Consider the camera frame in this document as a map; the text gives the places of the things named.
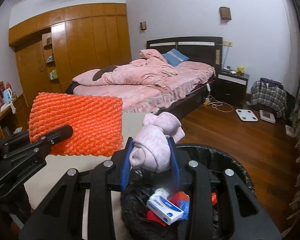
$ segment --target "orange knitted cloth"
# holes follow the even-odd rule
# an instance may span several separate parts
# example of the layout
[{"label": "orange knitted cloth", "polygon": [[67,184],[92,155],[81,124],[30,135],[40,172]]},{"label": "orange knitted cloth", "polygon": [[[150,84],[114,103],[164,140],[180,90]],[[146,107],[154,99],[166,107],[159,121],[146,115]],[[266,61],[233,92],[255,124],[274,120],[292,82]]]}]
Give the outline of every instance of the orange knitted cloth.
[{"label": "orange knitted cloth", "polygon": [[66,124],[73,135],[50,154],[108,157],[122,148],[121,98],[39,93],[30,113],[30,141]]}]

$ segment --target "nightstand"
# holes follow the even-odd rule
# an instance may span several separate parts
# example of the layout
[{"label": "nightstand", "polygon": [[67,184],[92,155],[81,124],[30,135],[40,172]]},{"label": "nightstand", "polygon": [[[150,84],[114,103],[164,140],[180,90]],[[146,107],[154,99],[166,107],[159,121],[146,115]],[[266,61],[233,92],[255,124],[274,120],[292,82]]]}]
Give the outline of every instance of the nightstand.
[{"label": "nightstand", "polygon": [[217,72],[214,98],[233,106],[242,107],[248,85],[248,74]]}]

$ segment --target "metal screw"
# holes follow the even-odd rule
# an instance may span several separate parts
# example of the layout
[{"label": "metal screw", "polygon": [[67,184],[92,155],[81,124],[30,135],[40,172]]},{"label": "metal screw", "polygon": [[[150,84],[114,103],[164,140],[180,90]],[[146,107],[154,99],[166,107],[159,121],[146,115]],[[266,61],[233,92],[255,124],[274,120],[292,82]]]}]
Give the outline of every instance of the metal screw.
[{"label": "metal screw", "polygon": [[228,175],[228,176],[233,176],[234,175],[234,171],[231,170],[231,169],[226,169],[225,170],[225,174]]},{"label": "metal screw", "polygon": [[111,161],[111,160],[104,161],[103,165],[109,168],[113,165],[113,161]]},{"label": "metal screw", "polygon": [[197,167],[198,165],[199,165],[199,163],[196,162],[196,161],[189,161],[189,166],[190,166],[190,167],[195,168],[195,167]]},{"label": "metal screw", "polygon": [[73,175],[75,175],[77,173],[77,170],[76,169],[69,169],[68,171],[67,171],[67,174],[69,175],[69,176],[73,176]]}]

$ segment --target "wall outlet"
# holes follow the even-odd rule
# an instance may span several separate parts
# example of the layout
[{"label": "wall outlet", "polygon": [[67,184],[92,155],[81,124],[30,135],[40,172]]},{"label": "wall outlet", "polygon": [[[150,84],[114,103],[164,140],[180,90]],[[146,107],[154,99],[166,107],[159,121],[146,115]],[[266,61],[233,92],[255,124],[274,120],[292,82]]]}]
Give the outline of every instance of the wall outlet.
[{"label": "wall outlet", "polygon": [[223,46],[232,47],[233,46],[233,42],[232,41],[223,41]]}]

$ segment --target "ruffled bed sheet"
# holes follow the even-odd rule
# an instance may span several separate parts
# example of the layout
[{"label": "ruffled bed sheet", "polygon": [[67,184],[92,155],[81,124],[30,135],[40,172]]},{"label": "ruffled bed sheet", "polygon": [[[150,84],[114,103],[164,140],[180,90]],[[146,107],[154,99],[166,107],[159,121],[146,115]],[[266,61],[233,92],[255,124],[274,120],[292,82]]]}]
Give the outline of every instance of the ruffled bed sheet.
[{"label": "ruffled bed sheet", "polygon": [[79,96],[112,96],[122,98],[123,112],[157,113],[190,94],[198,84],[204,84],[215,75],[213,67],[195,69],[177,66],[178,75],[169,77],[165,88],[145,85],[77,86],[74,94]]}]

